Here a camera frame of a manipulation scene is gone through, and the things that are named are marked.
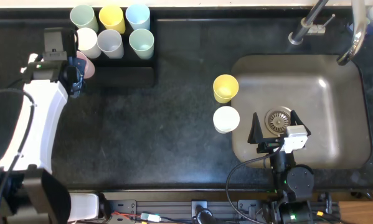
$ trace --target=chrome faucet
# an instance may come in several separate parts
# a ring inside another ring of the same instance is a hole
[[[329,0],[319,0],[312,8],[306,18],[303,18],[297,29],[288,36],[292,44],[298,45],[303,42],[304,36],[309,29],[313,27],[313,21],[318,16]],[[339,65],[347,64],[358,53],[363,44],[366,34],[366,9],[364,0],[351,0],[352,13],[354,14],[354,35],[352,36],[352,45],[345,54],[337,58]]]

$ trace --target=cup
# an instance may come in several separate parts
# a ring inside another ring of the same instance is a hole
[[[125,17],[134,30],[150,30],[150,10],[147,5],[133,4],[125,12]]]
[[[237,128],[240,116],[237,110],[231,106],[221,106],[212,118],[215,130],[221,134],[226,134]]]
[[[91,28],[77,30],[78,49],[88,58],[97,58],[102,53],[98,47],[97,33]]]
[[[154,36],[147,29],[137,29],[130,35],[130,45],[139,58],[149,59],[154,53]]]
[[[70,19],[79,29],[87,27],[98,32],[98,22],[91,6],[79,5],[70,12]]]
[[[84,78],[91,78],[95,74],[95,66],[93,63],[85,56],[83,53],[77,51],[77,58],[85,60],[87,64],[85,65]]]
[[[119,33],[125,32],[125,21],[123,10],[119,6],[105,6],[99,12],[99,20],[106,29],[117,30]]]
[[[122,58],[124,56],[121,35],[115,30],[102,31],[98,36],[98,47],[109,58]]]
[[[238,92],[238,82],[231,75],[220,75],[215,79],[213,89],[218,103],[228,103]]]

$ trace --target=wooden floor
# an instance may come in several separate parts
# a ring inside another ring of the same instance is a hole
[[[345,222],[373,224],[373,202],[340,202],[341,217]]]

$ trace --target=stainless steel sink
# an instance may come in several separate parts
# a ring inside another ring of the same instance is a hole
[[[361,76],[336,55],[251,55],[239,59],[232,75],[239,91],[232,106],[240,124],[232,133],[233,150],[241,161],[264,156],[247,143],[253,113],[264,137],[282,132],[295,110],[312,132],[306,149],[295,151],[298,164],[315,169],[362,167],[371,154]],[[263,162],[251,164],[263,167]]]

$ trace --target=countertop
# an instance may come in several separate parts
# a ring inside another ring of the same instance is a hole
[[[0,88],[20,77],[30,53],[44,48],[46,27],[73,27],[69,9],[0,11]],[[288,42],[307,9],[154,9],[157,82],[153,88],[86,89],[69,99],[52,153],[53,175],[69,189],[222,189],[239,161],[231,134],[219,134],[212,115],[212,82],[250,54],[340,54],[351,43],[350,9],[324,36]],[[354,62],[361,69],[373,145],[373,35]],[[16,125],[21,99],[0,96],[0,158]],[[356,170],[314,170],[316,190],[373,189],[373,150]],[[232,188],[273,189],[269,169],[242,168]]]

